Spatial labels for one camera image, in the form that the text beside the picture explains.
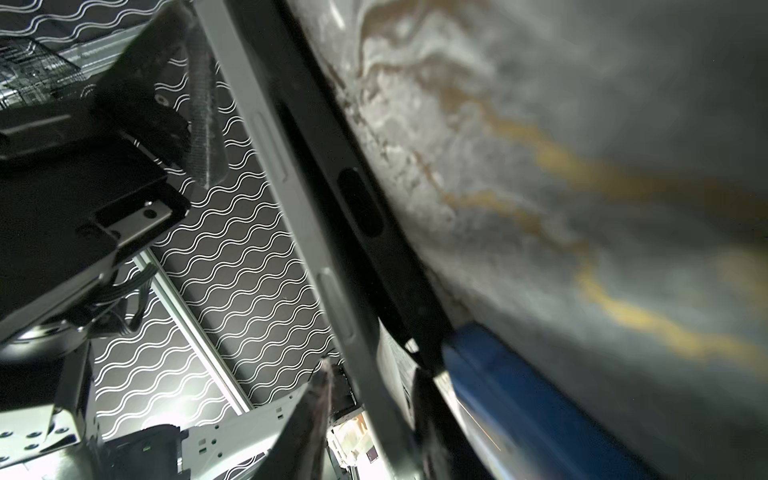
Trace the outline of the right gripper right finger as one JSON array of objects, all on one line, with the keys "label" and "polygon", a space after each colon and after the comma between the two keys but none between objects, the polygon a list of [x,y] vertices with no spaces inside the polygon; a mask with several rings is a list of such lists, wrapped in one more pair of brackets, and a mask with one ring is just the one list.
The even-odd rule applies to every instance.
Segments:
[{"label": "right gripper right finger", "polygon": [[414,431],[425,479],[491,479],[428,372],[414,372]]}]

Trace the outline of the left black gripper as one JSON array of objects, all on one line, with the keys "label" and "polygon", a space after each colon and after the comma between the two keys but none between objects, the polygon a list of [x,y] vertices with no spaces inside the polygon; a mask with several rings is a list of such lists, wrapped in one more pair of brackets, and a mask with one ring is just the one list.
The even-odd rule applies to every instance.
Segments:
[{"label": "left black gripper", "polygon": [[160,9],[94,102],[2,111],[2,341],[84,302],[186,217],[156,158],[204,189],[229,172],[215,59],[190,1]]}]

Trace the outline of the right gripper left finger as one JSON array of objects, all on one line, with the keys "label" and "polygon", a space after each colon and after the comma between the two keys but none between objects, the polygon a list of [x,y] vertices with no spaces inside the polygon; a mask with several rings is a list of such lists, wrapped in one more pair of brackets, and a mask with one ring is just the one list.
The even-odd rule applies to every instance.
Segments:
[{"label": "right gripper left finger", "polygon": [[252,479],[322,478],[332,389],[332,365],[323,359]]}]

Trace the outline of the black smartphone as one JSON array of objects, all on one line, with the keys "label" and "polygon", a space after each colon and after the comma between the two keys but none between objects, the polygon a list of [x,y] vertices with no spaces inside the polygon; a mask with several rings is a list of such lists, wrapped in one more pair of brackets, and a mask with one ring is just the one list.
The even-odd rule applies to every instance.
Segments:
[{"label": "black smartphone", "polygon": [[280,112],[281,99],[267,65],[244,25],[248,19],[257,25],[264,22],[249,12],[246,2],[197,1],[194,8],[294,235],[380,455],[394,478],[420,479],[419,448],[379,367],[378,317],[343,256],[342,239],[324,209],[327,203],[310,181],[300,146]]}]

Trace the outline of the black phone case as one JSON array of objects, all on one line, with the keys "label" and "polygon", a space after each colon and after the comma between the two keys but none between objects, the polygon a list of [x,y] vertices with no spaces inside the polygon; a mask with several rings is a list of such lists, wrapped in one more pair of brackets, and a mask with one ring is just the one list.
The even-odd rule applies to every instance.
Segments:
[{"label": "black phone case", "polygon": [[265,73],[277,115],[316,198],[347,248],[353,277],[400,345],[426,370],[444,370],[450,322],[409,246],[284,1],[230,1],[241,38]]}]

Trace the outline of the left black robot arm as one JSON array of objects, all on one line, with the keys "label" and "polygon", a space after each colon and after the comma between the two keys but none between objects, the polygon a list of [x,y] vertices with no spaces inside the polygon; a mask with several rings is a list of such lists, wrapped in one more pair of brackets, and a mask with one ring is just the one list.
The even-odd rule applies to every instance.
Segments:
[{"label": "left black robot arm", "polygon": [[5,479],[213,479],[252,457],[272,479],[306,392],[225,423],[152,427],[105,441],[92,343],[137,332],[156,263],[122,265],[188,214],[166,166],[205,186],[227,171],[211,55],[175,1],[88,97],[1,114],[1,475]]}]

